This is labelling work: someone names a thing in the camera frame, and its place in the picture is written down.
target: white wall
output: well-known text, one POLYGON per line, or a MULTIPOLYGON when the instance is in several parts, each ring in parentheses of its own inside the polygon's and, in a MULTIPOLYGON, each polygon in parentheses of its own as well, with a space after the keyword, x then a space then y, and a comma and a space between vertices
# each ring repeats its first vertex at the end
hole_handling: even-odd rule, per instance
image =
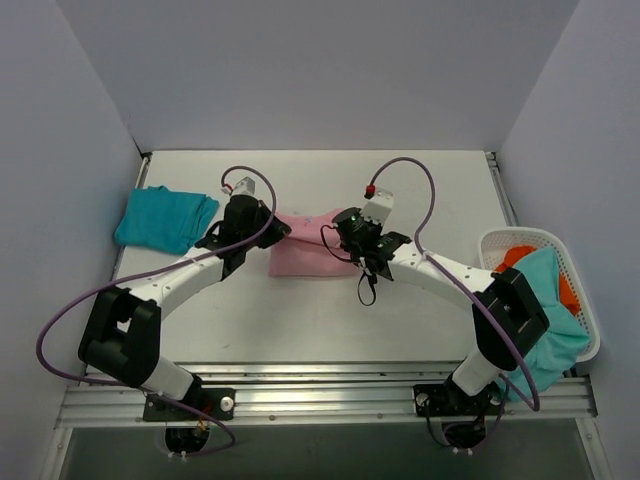
MULTIPOLYGON (((65 382, 35 359, 59 307, 109 277, 111 235, 140 158, 58 6, 0 7, 0 477, 37 476, 65 382)), ((47 352, 79 369, 90 305, 64 319, 47 352)))
POLYGON ((489 149, 577 0, 59 0, 143 149, 489 149))
POLYGON ((617 479, 640 468, 640 2, 582 0, 501 152, 522 223, 558 234, 603 344, 592 380, 617 479))

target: white laundry basket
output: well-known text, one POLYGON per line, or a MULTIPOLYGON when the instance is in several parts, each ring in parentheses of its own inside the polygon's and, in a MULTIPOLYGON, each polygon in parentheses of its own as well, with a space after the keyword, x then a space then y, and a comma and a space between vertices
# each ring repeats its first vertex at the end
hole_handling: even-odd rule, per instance
POLYGON ((580 300, 580 312, 576 319, 591 337, 591 342, 578 357, 577 363, 591 360, 600 349, 600 332, 567 247, 558 237, 537 228, 507 227, 489 230, 478 242, 482 267, 487 270, 495 270, 504 260, 507 251, 518 245, 531 245, 535 248, 553 247, 556 251, 560 272, 564 274, 571 289, 580 300))

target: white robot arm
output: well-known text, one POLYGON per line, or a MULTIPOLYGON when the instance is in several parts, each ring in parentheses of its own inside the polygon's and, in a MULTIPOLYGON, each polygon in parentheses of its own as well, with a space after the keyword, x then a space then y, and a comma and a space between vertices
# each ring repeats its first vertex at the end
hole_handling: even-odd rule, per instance
POLYGON ((198 410, 211 407, 201 379, 160 356, 160 325, 193 295, 231 275, 244 263, 248 250, 268 248, 291 232, 274 217, 255 241, 197 259, 207 249, 249 239, 265 225, 271 212, 253 196, 254 190, 250 178, 235 186, 223 220, 177 262, 191 260, 192 265, 101 292, 80 343, 80 359, 130 387, 160 393, 198 410))
MULTIPOLYGON (((349 260, 363 269, 373 288, 376 276, 409 283, 440 297, 468 306, 468 296, 433 261, 422 255, 411 239, 397 232, 383 233, 393 208, 393 194, 377 189, 365 197, 362 209, 352 207, 336 215, 333 228, 340 235, 341 247, 349 260)), ((444 267, 490 311, 512 344, 524 357, 549 327, 549 321, 526 278, 515 269, 497 274, 426 252, 444 267)), ((486 403, 489 386, 502 371, 515 370, 517 364, 495 328, 474 305, 476 344, 445 382, 447 401, 460 412, 486 403)))

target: white table surface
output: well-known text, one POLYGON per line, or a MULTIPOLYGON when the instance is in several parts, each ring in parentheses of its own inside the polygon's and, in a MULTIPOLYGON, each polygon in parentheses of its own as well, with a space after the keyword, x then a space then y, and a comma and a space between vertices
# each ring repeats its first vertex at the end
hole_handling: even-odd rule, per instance
MULTIPOLYGON (((498 196, 480 151, 167 151, 153 154, 145 186, 207 193, 221 201, 220 175, 244 164, 263 172, 278 194, 278 211, 319 215, 362 206, 378 166, 413 156, 431 170, 436 208, 422 235, 439 254, 478 265, 477 242, 504 226, 498 196)), ((235 172, 229 183, 245 174, 235 172)), ((376 182, 395 195, 389 230, 412 236, 429 201, 424 174, 397 164, 376 182)), ((256 194, 269 204, 256 180, 256 194)), ((176 257, 128 247, 119 276, 151 270, 176 257)), ((416 287, 380 279, 378 301, 362 306, 358 278, 270 278, 269 252, 253 250, 224 282, 203 290, 162 325, 161 352, 180 362, 395 362, 461 360, 473 344, 471 308, 461 309, 416 287)))

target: teal cloth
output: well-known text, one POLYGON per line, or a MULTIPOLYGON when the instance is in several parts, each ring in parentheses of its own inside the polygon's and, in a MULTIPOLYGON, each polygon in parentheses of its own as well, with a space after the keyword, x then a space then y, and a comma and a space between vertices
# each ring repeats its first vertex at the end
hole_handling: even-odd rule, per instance
POLYGON ((218 205, 202 193, 137 188, 131 192, 116 229, 116 243, 182 255, 202 238, 218 205))
MULTIPOLYGON (((525 276, 549 318, 549 329, 524 359, 538 391, 543 392, 575 365, 578 356, 589 345, 590 338, 578 320, 560 303, 558 259, 553 248, 536 250, 520 259, 513 268, 525 276)), ((520 367, 507 376, 524 393, 529 392, 520 367)), ((504 383, 499 383, 504 392, 504 383)), ((513 390, 509 399, 521 400, 513 390)))

